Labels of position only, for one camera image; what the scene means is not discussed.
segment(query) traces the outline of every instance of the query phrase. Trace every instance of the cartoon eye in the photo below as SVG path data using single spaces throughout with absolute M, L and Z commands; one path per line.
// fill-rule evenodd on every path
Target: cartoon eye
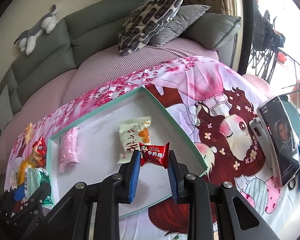
M 239 128 L 241 131 L 245 131 L 247 129 L 247 126 L 244 122 L 239 122 Z

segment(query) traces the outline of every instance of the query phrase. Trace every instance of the smartphone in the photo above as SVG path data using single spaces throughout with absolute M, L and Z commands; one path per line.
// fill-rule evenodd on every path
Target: smartphone
M 295 132 L 278 96 L 261 104 L 257 114 L 270 141 L 274 177 L 284 187 L 300 168 Z

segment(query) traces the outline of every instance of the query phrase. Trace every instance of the sofa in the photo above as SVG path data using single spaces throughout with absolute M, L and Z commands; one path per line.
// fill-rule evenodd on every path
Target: sofa
M 13 120 L 0 136 L 0 174 L 5 173 L 14 140 L 27 125 L 118 77 L 165 60 L 199 55 L 232 66 L 241 19 L 205 13 L 182 35 L 161 47 L 146 46 L 120 57 L 118 34 L 130 12 L 144 0 L 103 0 L 61 19 L 37 40 L 33 53 L 21 53 L 0 82 L 7 85 Z

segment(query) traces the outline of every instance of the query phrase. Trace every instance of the pink snack package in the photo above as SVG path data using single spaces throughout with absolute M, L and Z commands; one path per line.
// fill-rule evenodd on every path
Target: pink snack package
M 64 173 L 67 166 L 79 163 L 77 154 L 78 127 L 67 131 L 59 145 L 59 172 Z

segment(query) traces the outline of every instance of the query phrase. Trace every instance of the green foil wrapper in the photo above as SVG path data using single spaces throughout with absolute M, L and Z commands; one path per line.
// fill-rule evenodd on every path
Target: green foil wrapper
M 24 184 L 26 198 L 29 199 L 44 182 L 50 184 L 50 177 L 44 168 L 26 168 Z M 53 205 L 51 194 L 42 202 L 42 205 Z

